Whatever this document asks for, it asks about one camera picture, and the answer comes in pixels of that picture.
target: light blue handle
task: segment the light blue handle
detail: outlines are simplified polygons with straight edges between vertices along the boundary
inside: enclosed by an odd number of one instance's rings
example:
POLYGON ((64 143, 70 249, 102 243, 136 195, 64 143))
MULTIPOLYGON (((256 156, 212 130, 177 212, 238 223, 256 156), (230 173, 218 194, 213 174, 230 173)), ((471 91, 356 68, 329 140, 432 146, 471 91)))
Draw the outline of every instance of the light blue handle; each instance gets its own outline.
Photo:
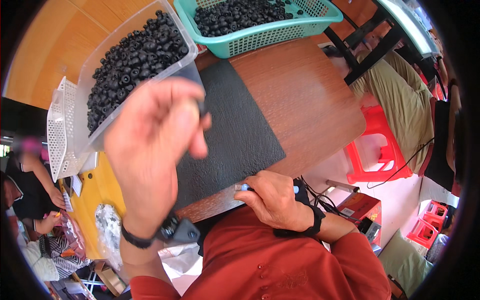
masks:
MULTIPOLYGON (((246 183, 244 183, 244 184, 241 185, 241 190, 242 190, 242 191, 247 191, 249 188, 250 188, 250 185, 248 185, 248 184, 246 184, 246 183)), ((295 194, 297 194, 297 193, 299 192, 298 186, 296 186, 296 185, 293 186, 293 192, 294 192, 295 194)))

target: teal plastic basket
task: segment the teal plastic basket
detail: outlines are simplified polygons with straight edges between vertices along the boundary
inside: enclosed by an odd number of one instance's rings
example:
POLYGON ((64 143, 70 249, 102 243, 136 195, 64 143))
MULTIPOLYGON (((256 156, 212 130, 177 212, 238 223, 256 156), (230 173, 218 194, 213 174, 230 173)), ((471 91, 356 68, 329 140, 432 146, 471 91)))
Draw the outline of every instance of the teal plastic basket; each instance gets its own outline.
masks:
POLYGON ((283 20, 245 28, 224 36, 204 37, 193 20, 197 7, 210 7, 226 0, 174 0, 173 5, 192 39, 221 59, 263 46, 299 37, 321 34, 331 23, 343 20, 342 12, 328 0, 291 0, 285 11, 297 19, 283 20))

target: wrist strap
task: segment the wrist strap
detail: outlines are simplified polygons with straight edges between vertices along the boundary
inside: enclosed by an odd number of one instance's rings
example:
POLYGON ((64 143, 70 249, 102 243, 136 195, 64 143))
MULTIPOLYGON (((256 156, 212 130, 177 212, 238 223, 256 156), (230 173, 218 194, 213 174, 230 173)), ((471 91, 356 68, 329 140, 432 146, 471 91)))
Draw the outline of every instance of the wrist strap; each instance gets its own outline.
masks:
POLYGON ((325 218, 325 214, 323 213, 323 211, 321 211, 320 208, 316 206, 313 206, 313 205, 307 205, 307 206, 313 210, 313 226, 312 227, 302 232, 288 230, 288 229, 274 229, 273 234, 277 238, 286 238, 286 237, 298 236, 300 234, 309 237, 319 233, 320 225, 322 224, 322 219, 325 218))
POLYGON ((146 249, 146 248, 150 247, 152 245, 154 239, 155 239, 155 236, 151 239, 138 238, 138 237, 134 236, 133 234, 129 233, 125 229, 125 227, 123 227, 123 223, 121 225, 121 233, 122 233, 123 237, 125 238, 125 240, 127 242, 129 242, 133 246, 135 246, 137 248, 140 248, 140 249, 146 249))
POLYGON ((325 218, 325 214, 321 211, 320 208, 308 205, 313 210, 313 226, 301 232, 301 234, 306 236, 313 236, 320 232, 320 225, 322 224, 322 219, 325 218))

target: barcode label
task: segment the barcode label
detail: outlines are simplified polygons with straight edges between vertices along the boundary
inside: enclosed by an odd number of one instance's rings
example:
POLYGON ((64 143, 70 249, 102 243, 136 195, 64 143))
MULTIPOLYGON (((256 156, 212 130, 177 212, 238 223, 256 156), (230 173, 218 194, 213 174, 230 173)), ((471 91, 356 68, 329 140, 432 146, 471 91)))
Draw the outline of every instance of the barcode label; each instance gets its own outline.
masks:
POLYGON ((65 200, 65 207, 67 208, 68 212, 73 212, 72 203, 70 202, 70 197, 68 196, 67 192, 63 192, 63 199, 65 200))
POLYGON ((344 209, 342 209, 341 213, 343 213, 347 216, 351 216, 355 213, 355 211, 345 207, 344 209))

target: hand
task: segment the hand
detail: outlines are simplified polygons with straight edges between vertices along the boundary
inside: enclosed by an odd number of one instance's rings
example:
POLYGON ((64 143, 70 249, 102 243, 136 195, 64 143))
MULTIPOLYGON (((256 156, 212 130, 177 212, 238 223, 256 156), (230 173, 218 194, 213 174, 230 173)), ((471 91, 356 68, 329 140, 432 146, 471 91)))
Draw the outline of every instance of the hand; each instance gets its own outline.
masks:
POLYGON ((63 199, 63 195, 57 189, 55 186, 53 186, 49 191, 48 195, 50 196, 50 199, 52 200, 53 204, 55 204, 59 208, 67 209, 65 206, 65 201, 63 199))
POLYGON ((138 237, 152 237, 172 209, 176 165, 187 149, 194 158, 207 155, 203 131, 211 116, 200 120, 196 104, 203 99, 202 87, 183 78, 148 81, 129 96, 105 136, 105 152, 127 208, 124 224, 138 237))
POLYGON ((262 223, 298 232, 313 226, 312 209, 295 201, 292 178, 260 171, 245 182, 255 191, 237 192, 234 199, 250 206, 262 223))
POLYGON ((41 234, 47 234, 53 230, 53 227, 60 223, 61 216, 56 216, 58 212, 51 211, 43 220, 37 220, 36 231, 41 234))

